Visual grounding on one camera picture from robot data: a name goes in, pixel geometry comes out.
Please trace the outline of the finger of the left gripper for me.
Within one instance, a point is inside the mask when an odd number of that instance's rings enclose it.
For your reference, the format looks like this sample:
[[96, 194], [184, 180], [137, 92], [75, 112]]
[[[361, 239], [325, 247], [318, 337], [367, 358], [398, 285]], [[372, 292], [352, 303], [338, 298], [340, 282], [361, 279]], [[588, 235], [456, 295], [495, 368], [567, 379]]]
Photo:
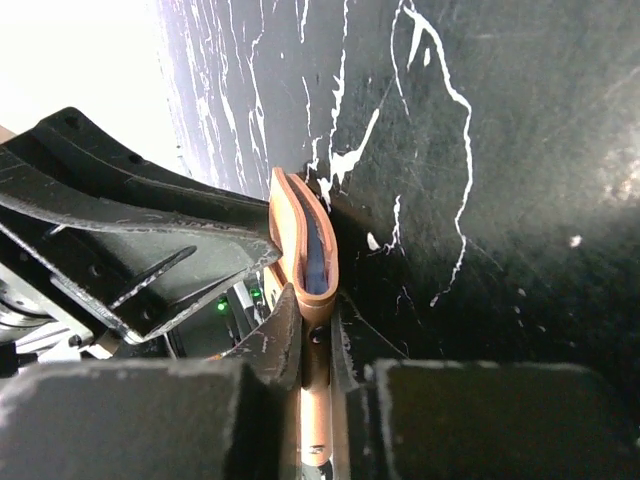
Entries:
[[252, 273], [281, 257], [266, 202], [156, 165], [72, 107], [2, 143], [1, 204], [86, 231], [202, 236], [211, 257], [235, 244], [243, 253], [225, 263], [231, 273]]

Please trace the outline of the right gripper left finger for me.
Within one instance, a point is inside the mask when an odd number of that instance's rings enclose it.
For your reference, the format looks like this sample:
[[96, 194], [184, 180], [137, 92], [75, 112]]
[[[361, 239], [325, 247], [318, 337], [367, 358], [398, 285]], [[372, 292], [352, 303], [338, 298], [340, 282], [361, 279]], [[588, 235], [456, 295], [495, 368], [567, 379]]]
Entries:
[[297, 479], [301, 315], [286, 286], [218, 360], [28, 368], [1, 390], [5, 479]]

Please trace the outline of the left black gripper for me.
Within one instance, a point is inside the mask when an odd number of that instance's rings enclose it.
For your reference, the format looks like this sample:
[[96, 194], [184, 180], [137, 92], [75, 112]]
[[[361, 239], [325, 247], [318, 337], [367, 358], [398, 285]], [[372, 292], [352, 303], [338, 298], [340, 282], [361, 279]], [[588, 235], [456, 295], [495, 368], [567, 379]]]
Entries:
[[108, 359], [115, 337], [168, 332], [254, 273], [231, 273], [202, 236], [109, 233], [37, 219], [1, 222], [1, 373], [38, 362]]

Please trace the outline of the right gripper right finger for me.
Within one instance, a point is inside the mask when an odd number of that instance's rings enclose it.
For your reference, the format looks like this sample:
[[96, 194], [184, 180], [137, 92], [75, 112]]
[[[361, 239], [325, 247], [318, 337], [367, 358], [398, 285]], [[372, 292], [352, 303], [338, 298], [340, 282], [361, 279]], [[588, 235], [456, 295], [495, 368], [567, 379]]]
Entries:
[[331, 320], [339, 479], [635, 479], [632, 422], [567, 363], [407, 358], [340, 295]]

